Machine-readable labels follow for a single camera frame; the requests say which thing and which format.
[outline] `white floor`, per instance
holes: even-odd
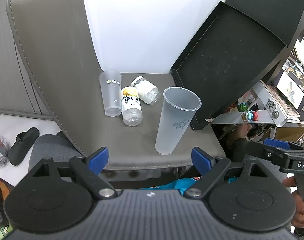
[[[17,134],[27,131],[31,127],[39,129],[40,136],[44,134],[57,134],[61,130],[54,121],[0,114],[0,135],[6,138],[10,145],[15,143]],[[20,165],[13,166],[8,163],[5,167],[0,167],[0,178],[16,186],[28,172],[32,149],[33,147],[29,150]]]

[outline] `phone screen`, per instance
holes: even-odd
[[[304,93],[286,72],[282,73],[277,89],[289,99],[296,109],[299,108]]]

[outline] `white backdrop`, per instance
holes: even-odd
[[[219,1],[84,0],[101,68],[168,73]]]

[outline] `plastic bottle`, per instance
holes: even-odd
[[[137,77],[132,81],[132,87],[138,90],[139,98],[148,105],[153,105],[157,102],[160,96],[159,90],[151,82],[147,81],[142,76]]]
[[[138,125],[143,116],[137,89],[125,87],[122,89],[121,95],[123,122],[129,126]]]

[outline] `tall translucent cup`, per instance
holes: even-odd
[[[159,154],[166,155],[173,152],[195,112],[201,107],[201,100],[192,91],[180,87],[165,89],[163,96],[155,149]]]
[[[105,70],[99,76],[104,111],[107,116],[118,116],[122,113],[121,80],[122,75],[115,70]]]

